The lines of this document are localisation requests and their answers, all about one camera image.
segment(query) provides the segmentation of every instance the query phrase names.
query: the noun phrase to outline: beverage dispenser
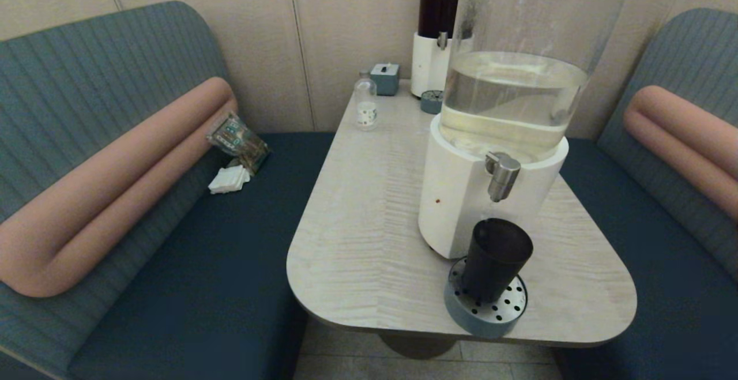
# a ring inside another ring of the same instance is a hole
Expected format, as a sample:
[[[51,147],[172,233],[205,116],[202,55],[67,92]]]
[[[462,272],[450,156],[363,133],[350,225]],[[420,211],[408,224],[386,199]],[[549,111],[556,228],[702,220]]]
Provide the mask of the beverage dispenser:
[[[458,0],[419,215],[439,254],[464,256],[480,220],[533,224],[623,2]]]
[[[458,0],[420,0],[413,38],[411,92],[443,91],[449,67]]]

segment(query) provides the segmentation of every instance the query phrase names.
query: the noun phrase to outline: spigot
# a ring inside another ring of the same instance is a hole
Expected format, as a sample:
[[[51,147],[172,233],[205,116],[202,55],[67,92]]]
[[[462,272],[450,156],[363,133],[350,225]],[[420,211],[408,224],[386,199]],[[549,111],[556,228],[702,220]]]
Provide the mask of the spigot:
[[[436,40],[435,44],[440,47],[441,51],[446,49],[446,46],[448,46],[449,43],[449,34],[446,31],[441,31],[438,33],[438,40]]]
[[[485,167],[492,175],[487,193],[490,194],[493,202],[499,203],[510,195],[510,190],[520,172],[520,162],[505,152],[487,152]]]

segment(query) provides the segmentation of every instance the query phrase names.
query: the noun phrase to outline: tissue box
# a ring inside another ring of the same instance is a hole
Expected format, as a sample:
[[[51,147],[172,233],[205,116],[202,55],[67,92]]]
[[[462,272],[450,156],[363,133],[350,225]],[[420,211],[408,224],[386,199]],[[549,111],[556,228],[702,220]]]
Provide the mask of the tissue box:
[[[400,65],[391,63],[375,65],[370,73],[376,83],[376,94],[380,96],[395,96],[400,86]]]

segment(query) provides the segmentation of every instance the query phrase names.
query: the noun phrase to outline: wooden tabletop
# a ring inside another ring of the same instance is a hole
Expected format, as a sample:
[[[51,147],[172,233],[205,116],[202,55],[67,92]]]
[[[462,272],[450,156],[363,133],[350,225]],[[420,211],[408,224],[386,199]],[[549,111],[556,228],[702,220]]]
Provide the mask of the wooden tabletop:
[[[451,319],[443,286],[453,260],[417,228],[432,115],[401,83],[380,97],[379,126],[346,108],[287,256],[290,286],[322,322],[348,330],[482,340]],[[635,316],[633,280],[577,196],[558,177],[520,276],[528,308],[497,341],[562,347],[606,343]]]

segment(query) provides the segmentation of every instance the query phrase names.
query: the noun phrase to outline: plastic snack bag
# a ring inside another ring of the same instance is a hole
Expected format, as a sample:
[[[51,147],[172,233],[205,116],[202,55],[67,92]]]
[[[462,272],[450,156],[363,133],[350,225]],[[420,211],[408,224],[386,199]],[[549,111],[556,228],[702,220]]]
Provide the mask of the plastic snack bag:
[[[251,176],[271,152],[266,142],[251,132],[234,112],[225,112],[218,118],[205,137],[221,151],[236,157]]]

